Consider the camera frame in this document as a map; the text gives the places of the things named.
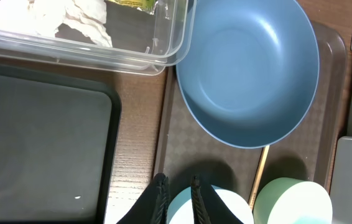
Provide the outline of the white tissue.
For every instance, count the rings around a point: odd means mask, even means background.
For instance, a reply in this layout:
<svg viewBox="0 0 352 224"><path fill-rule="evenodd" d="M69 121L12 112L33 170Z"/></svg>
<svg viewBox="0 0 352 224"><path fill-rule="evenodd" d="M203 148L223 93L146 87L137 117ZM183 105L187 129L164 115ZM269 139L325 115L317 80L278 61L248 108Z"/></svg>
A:
<svg viewBox="0 0 352 224"><path fill-rule="evenodd" d="M0 29L55 37L65 24L94 44L112 47L103 0L0 0Z"/></svg>

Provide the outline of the yellow green snack wrapper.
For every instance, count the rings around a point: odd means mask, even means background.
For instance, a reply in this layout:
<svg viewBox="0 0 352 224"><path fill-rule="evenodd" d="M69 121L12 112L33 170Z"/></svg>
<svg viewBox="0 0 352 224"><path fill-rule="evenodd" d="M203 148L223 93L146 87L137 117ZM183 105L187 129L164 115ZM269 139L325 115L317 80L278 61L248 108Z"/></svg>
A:
<svg viewBox="0 0 352 224"><path fill-rule="evenodd" d="M121 6L132 7L148 14L153 14L157 0L107 0Z"/></svg>

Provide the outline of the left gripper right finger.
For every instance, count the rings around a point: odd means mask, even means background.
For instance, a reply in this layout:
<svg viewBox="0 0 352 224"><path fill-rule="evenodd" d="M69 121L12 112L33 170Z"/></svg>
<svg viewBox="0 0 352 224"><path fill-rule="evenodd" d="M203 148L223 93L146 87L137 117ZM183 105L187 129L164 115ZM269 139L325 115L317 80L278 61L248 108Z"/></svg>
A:
<svg viewBox="0 0 352 224"><path fill-rule="evenodd" d="M194 224L243 224L198 175L192 177L190 187Z"/></svg>

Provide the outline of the mint green small bowl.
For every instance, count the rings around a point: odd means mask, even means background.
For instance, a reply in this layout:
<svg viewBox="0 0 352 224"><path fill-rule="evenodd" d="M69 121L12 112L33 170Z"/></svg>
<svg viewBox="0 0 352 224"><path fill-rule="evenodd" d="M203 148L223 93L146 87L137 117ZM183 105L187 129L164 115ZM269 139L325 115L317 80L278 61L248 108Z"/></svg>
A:
<svg viewBox="0 0 352 224"><path fill-rule="evenodd" d="M253 217L255 224L331 224L333 207L320 184L281 177L259 192Z"/></svg>

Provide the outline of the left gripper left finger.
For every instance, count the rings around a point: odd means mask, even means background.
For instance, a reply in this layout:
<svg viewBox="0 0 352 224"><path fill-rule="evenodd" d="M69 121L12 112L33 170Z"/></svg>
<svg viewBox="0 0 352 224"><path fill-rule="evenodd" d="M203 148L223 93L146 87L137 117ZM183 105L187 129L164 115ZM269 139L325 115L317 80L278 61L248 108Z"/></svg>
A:
<svg viewBox="0 0 352 224"><path fill-rule="evenodd" d="M169 204L169 179L158 173L117 224L166 224Z"/></svg>

